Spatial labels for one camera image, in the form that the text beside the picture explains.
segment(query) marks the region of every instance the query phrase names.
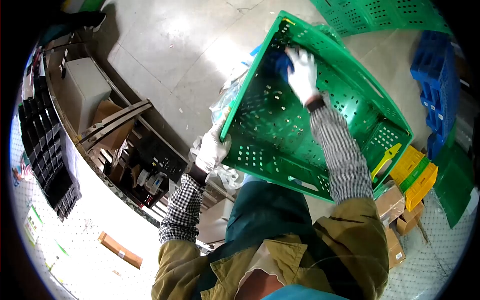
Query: white glove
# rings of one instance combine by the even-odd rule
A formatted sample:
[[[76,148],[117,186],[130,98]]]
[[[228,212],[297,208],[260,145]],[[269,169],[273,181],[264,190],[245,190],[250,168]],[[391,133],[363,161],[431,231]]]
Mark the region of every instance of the white glove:
[[[304,49],[300,49],[299,53],[293,48],[285,48],[285,53],[290,57],[293,68],[288,67],[288,84],[292,88],[295,95],[305,106],[307,100],[319,92],[315,87],[317,83],[317,65],[315,64],[315,57]]]
[[[227,134],[223,143],[220,142],[220,133],[227,120],[228,113],[223,113],[218,122],[205,133],[195,164],[205,173],[210,173],[227,156],[232,146],[230,134]]]

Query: black storage bins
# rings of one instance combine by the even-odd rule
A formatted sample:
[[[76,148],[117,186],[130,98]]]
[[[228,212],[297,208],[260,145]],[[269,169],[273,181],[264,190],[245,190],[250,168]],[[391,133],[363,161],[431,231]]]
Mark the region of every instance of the black storage bins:
[[[78,200],[78,192],[62,159],[60,122],[47,81],[34,66],[34,97],[18,107],[22,142],[33,173],[50,206],[63,222]]]

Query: checkered sleeve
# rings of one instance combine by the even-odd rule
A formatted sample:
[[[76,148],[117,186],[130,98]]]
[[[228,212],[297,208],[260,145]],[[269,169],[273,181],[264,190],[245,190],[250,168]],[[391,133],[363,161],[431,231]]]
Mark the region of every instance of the checkered sleeve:
[[[189,174],[181,177],[181,188],[168,198],[167,216],[160,223],[160,242],[188,240],[195,243],[200,205],[205,187]]]
[[[322,107],[310,114],[312,135],[324,150],[330,196],[336,204],[349,198],[373,198],[367,161],[348,131],[345,119]]]

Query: yellow plastic crate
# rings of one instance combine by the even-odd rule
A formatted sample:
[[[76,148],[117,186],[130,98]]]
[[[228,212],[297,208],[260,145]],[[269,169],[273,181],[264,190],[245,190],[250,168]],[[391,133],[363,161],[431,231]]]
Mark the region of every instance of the yellow plastic crate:
[[[425,197],[428,191],[433,187],[437,180],[438,167],[433,163],[429,163],[422,174],[405,192],[405,207],[408,211],[417,206],[417,204]]]
[[[415,169],[423,157],[422,152],[412,146],[408,146],[405,153],[390,172],[390,176],[392,176],[395,183],[400,185]]]

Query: khaki jacket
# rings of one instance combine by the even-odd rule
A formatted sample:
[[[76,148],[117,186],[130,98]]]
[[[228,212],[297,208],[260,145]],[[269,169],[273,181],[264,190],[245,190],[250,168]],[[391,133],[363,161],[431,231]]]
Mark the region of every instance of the khaki jacket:
[[[365,299],[381,296],[388,278],[388,250],[384,226],[372,199],[349,199],[338,205],[330,217],[321,217],[313,225],[318,236],[340,258],[363,290]],[[319,268],[308,260],[307,245],[297,235],[264,240],[287,284],[300,284],[333,293]],[[203,300],[234,299],[240,279],[256,252],[250,247],[210,264],[218,278],[215,286],[201,293]],[[152,299],[190,299],[202,271],[208,267],[206,256],[193,242],[171,240],[160,247],[159,270],[152,287]]]

